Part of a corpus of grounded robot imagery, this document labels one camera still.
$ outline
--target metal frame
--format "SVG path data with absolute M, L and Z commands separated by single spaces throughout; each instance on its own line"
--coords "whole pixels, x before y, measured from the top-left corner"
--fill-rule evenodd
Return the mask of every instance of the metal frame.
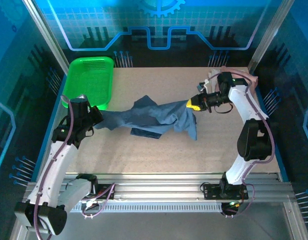
M 60 193 L 77 174 L 67 174 Z M 219 183 L 220 173 L 158 173 L 158 174 L 96 174 L 102 184 L 115 183 L 114 202 L 121 203 L 227 203 L 231 200 L 204 200 L 200 185 L 204 182 Z M 255 187 L 255 203 L 295 202 L 296 198 L 289 182 L 281 182 L 276 173 L 252 173 L 247 183 Z M 26 188 L 25 201 L 35 187 L 30 182 Z M 252 188 L 247 187 L 249 196 Z
M 64 71 L 65 75 L 69 73 L 69 61 L 67 60 L 63 50 L 61 49 L 60 44 L 58 43 L 57 39 L 55 38 L 51 28 L 47 24 L 43 14 L 35 3 L 35 0 L 22 0 L 24 5 L 26 6 L 29 14 L 33 18 L 38 30 L 42 34 L 43 38 L 45 39 L 47 45 L 49 46 L 50 50 L 52 51 L 53 55 L 55 56 L 58 64 Z
M 279 5 L 275 15 L 273 16 L 266 32 L 264 33 L 259 45 L 257 46 L 247 68 L 250 74 L 253 74 L 256 67 L 263 58 L 273 38 L 279 31 L 285 17 L 289 13 L 295 0 L 283 0 Z

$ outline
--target green tray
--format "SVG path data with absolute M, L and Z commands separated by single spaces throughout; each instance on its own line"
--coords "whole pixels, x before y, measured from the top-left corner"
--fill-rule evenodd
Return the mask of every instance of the green tray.
M 112 96 L 114 62 L 107 56 L 81 57 L 71 62 L 63 90 L 69 99 L 86 95 L 90 105 L 106 110 Z

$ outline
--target purple cable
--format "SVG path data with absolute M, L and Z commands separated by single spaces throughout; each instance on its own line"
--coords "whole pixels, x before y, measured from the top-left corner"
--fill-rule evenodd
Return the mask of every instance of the purple cable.
M 87 216 L 87 215 L 85 214 L 85 210 L 86 210 L 86 208 L 85 208 L 84 210 L 81 211 L 81 214 L 82 214 L 85 218 L 91 218 L 91 219 L 92 219 L 93 217 L 96 217 L 97 215 L 99 215 L 99 214 L 103 211 L 103 209 L 105 208 L 105 205 L 106 205 L 106 203 L 108 202 L 108 200 L 110 199 L 114 187 L 115 187 L 115 183 L 113 183 L 111 186 L 109 186 L 109 187 L 103 192 L 103 194 L 105 194 L 105 193 L 107 192 L 107 190 L 110 189 L 110 191 L 109 191 L 109 193 L 108 193 L 108 196 L 107 196 L 105 202 L 103 203 L 103 206 L 100 208 L 100 210 L 98 210 L 97 213 L 95 213 L 94 215 L 91 214 L 90 216 Z
M 247 205 L 247 207 L 246 207 L 243 211 L 241 211 L 241 212 L 239 212 L 238 214 L 235 215 L 235 217 L 237 217 L 237 216 L 241 215 L 244 211 L 246 211 L 246 210 L 251 206 L 251 204 L 253 203 L 254 197 L 255 197 L 255 187 L 254 187 L 253 184 L 251 184 L 251 183 L 246 183 L 246 182 L 245 182 L 246 176 L 248 175 L 249 171 L 253 168 L 254 165 L 256 165 L 256 164 L 268 164 L 268 163 L 270 163 L 270 162 L 273 160 L 273 158 L 274 158 L 274 156 L 275 156 L 275 142 L 274 142 L 274 137 L 273 137 L 273 134 L 272 134 L 272 131 L 271 131 L 271 129 L 270 129 L 269 124 L 266 122 L 266 120 L 264 119 L 264 117 L 262 116 L 262 114 L 258 111 L 257 107 L 253 104 L 253 102 L 252 102 L 250 96 L 248 95 L 248 91 L 249 91 L 249 89 L 250 89 L 250 87 L 251 87 L 251 85 L 252 85 L 252 83 L 253 83 L 252 80 L 251 80 L 250 78 L 248 78 L 247 76 L 245 76 L 245 75 L 243 75 L 243 74 L 240 74 L 240 73 L 231 72 L 231 71 L 227 71 L 227 72 L 229 72 L 229 73 L 231 73 L 231 74 L 238 75 L 238 76 L 240 76 L 240 77 L 242 77 L 242 78 L 244 78 L 244 79 L 247 79 L 247 80 L 249 81 L 248 86 L 247 86 L 247 88 L 246 88 L 246 90 L 245 90 L 246 99 L 247 99 L 247 101 L 249 102 L 249 104 L 251 105 L 251 107 L 254 109 L 254 111 L 256 112 L 256 114 L 259 116 L 259 118 L 260 118 L 260 119 L 262 120 L 262 122 L 264 123 L 265 128 L 266 128 L 266 130 L 267 130 L 267 132 L 268 132 L 268 136 L 269 136 L 270 144 L 271 144 L 271 155 L 270 155 L 269 159 L 266 160 L 266 161 L 254 161 L 254 162 L 245 170 L 245 172 L 244 172 L 243 175 L 242 175 L 242 184 L 244 184 L 245 186 L 251 186 L 252 189 L 253 189 L 253 191 L 252 191 L 253 194 L 252 194 L 252 199 L 251 199 L 251 201 L 249 202 L 249 204 Z M 211 76 L 208 80 L 210 81 L 212 78 L 214 78 L 214 77 L 216 77 L 216 76 L 218 76 L 218 75 L 220 75 L 220 74 L 221 74 L 221 72 L 219 72 L 219 73 L 217 73 L 217 74 Z
M 36 236 L 39 240 L 43 240 L 42 236 L 41 236 L 41 233 L 40 233 L 40 230 L 39 230 L 39 214 L 38 214 L 38 211 L 39 211 L 39 202 L 40 202 L 40 198 L 42 196 L 42 190 L 43 190 L 43 185 L 44 185 L 44 182 L 46 180 L 46 177 L 52 167 L 52 164 L 57 160 L 56 158 L 58 157 L 58 155 L 60 154 L 60 152 L 63 150 L 63 148 L 65 147 L 65 145 L 68 143 L 68 140 L 70 139 L 70 136 L 72 134 L 72 130 L 73 130 L 73 125 L 74 125 L 74 113 L 73 113 L 73 108 L 72 108 L 72 104 L 71 104 L 71 101 L 64 95 L 61 95 L 60 97 L 64 102 L 66 102 L 68 104 L 68 107 L 69 107 L 69 112 L 70 112 L 70 127 L 69 127 L 69 130 L 68 130 L 68 134 L 66 136 L 66 139 L 65 141 L 63 142 L 63 144 L 60 146 L 60 148 L 57 150 L 57 152 L 55 153 L 55 155 L 52 157 L 52 159 L 50 160 L 47 168 L 46 168 L 46 171 L 44 172 L 43 174 L 43 177 L 40 181 L 40 184 L 39 184 L 39 187 L 38 187 L 38 193 L 37 193 L 37 197 L 36 197 L 36 201 L 35 201 L 35 206 L 34 206 L 34 228 L 35 228 L 35 232 L 36 232 Z M 50 234 L 48 236 L 48 238 L 46 240 L 50 240 L 52 237 L 52 235 Z

